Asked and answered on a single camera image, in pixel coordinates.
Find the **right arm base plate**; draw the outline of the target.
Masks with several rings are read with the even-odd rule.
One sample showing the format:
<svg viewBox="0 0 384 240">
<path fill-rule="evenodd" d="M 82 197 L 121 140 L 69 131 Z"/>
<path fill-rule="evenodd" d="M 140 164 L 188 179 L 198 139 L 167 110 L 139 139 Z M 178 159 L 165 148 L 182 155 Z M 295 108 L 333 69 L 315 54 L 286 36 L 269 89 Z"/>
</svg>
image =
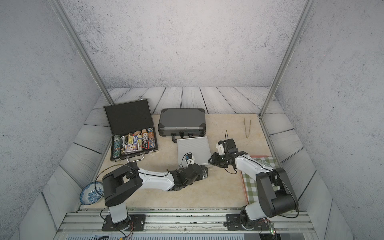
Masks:
<svg viewBox="0 0 384 240">
<path fill-rule="evenodd" d="M 267 219 L 246 222 L 240 214 L 227 214 L 226 221 L 223 223 L 228 231 L 269 231 L 270 224 Z"/>
</svg>

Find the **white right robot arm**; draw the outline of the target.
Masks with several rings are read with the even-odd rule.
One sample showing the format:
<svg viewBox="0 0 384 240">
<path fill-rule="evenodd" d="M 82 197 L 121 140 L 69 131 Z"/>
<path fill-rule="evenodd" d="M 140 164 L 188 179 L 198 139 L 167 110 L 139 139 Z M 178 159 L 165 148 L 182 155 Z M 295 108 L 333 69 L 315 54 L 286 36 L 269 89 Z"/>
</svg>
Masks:
<svg viewBox="0 0 384 240">
<path fill-rule="evenodd" d="M 239 151 L 233 139 L 219 141 L 216 148 L 218 151 L 213 153 L 208 163 L 223 169 L 232 166 L 256 182 L 258 200 L 241 210 L 243 225 L 282 217 L 289 211 L 299 212 L 299 201 L 283 168 L 268 167 L 246 152 Z"/>
</svg>

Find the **black poker case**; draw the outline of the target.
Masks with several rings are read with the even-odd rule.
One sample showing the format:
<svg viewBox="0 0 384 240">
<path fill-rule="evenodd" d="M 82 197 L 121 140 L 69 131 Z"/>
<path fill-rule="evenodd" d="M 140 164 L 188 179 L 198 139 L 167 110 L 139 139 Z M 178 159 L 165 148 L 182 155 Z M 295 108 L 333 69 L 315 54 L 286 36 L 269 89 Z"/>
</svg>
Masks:
<svg viewBox="0 0 384 240">
<path fill-rule="evenodd" d="M 104 111 L 112 133 L 112 162 L 128 160 L 130 158 L 143 156 L 158 150 L 155 125 L 147 99 L 106 106 L 104 107 Z M 148 128 L 153 128 L 155 131 L 156 147 L 154 149 L 142 150 L 141 144 L 149 141 L 147 132 Z M 127 145 L 128 136 L 136 135 L 143 135 L 142 142 L 139 144 L 139 151 L 131 154 L 125 154 L 124 148 L 120 143 L 121 136 L 126 136 Z"/>
<path fill-rule="evenodd" d="M 206 111 L 202 108 L 161 110 L 158 132 L 162 137 L 194 138 L 206 135 Z"/>
</svg>

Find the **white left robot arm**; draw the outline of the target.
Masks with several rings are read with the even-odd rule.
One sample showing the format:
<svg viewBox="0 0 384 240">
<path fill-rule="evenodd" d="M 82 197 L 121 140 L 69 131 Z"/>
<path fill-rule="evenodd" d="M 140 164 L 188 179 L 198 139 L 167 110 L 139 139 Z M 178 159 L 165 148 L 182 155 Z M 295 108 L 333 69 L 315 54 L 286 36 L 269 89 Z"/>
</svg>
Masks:
<svg viewBox="0 0 384 240">
<path fill-rule="evenodd" d="M 137 190 L 180 191 L 208 178 L 208 173 L 207 167 L 198 164 L 167 173 L 147 171 L 137 163 L 122 165 L 103 177 L 105 206 L 109 208 L 112 223 L 120 224 L 128 219 L 125 201 Z"/>
</svg>

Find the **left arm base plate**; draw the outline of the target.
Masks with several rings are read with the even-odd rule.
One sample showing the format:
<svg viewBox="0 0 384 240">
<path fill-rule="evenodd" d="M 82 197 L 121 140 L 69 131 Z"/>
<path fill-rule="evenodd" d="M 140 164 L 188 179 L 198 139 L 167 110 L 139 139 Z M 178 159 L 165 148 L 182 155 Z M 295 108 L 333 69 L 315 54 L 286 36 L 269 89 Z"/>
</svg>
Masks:
<svg viewBox="0 0 384 240">
<path fill-rule="evenodd" d="M 119 223 L 112 221 L 111 215 L 105 217 L 102 232 L 133 231 L 142 232 L 144 230 L 146 215 L 128 215 L 126 220 Z"/>
</svg>

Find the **small silver poker case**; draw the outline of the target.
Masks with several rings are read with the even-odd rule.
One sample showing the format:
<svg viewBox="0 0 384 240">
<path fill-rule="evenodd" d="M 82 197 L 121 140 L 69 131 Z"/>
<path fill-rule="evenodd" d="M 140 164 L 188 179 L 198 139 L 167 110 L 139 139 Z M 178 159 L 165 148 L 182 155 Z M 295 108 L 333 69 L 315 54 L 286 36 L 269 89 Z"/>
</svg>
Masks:
<svg viewBox="0 0 384 240">
<path fill-rule="evenodd" d="M 212 156 L 208 137 L 178 139 L 178 164 L 179 167 L 187 167 L 188 163 L 209 165 L 208 160 Z M 191 154 L 193 161 L 185 159 L 185 154 Z"/>
</svg>

